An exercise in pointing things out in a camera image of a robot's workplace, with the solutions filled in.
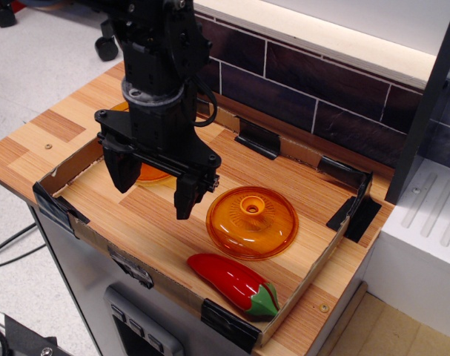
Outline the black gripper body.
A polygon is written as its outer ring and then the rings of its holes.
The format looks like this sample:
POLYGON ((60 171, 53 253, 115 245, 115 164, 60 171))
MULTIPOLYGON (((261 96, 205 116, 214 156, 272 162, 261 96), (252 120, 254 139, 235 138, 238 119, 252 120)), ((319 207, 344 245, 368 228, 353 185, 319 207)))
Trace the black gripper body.
POLYGON ((187 85, 164 96, 124 88, 128 112, 101 109, 95 120, 101 145, 128 146, 141 162, 174 177, 197 176, 212 192, 219 184, 219 155, 197 135, 196 91, 187 85))

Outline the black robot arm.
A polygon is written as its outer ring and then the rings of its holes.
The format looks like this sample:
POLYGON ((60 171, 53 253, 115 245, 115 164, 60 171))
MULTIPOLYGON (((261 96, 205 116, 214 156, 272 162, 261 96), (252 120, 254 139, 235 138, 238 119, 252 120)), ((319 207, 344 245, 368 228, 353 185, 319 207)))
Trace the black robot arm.
POLYGON ((125 66, 122 95, 128 111, 100 110, 99 143, 115 187, 128 191, 141 167, 176 178, 176 216, 186 220, 218 185, 220 156, 197 135, 213 117, 196 118, 199 93, 215 96, 199 78, 211 43, 192 1, 93 1, 107 14, 125 66))

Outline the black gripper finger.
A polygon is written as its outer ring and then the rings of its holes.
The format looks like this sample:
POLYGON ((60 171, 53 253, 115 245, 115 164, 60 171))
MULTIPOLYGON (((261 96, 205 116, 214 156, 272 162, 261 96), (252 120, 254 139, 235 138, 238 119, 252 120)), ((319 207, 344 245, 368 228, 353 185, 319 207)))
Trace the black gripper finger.
POLYGON ((202 201, 207 192, 207 185, 201 182, 197 176, 185 174, 176 180, 176 191, 174 193, 174 206, 176 218, 187 220, 193 207, 202 201))
POLYGON ((114 186, 121 193, 127 192, 139 178, 142 163, 128 146, 116 146, 111 142, 104 142, 102 146, 105 163, 114 186))

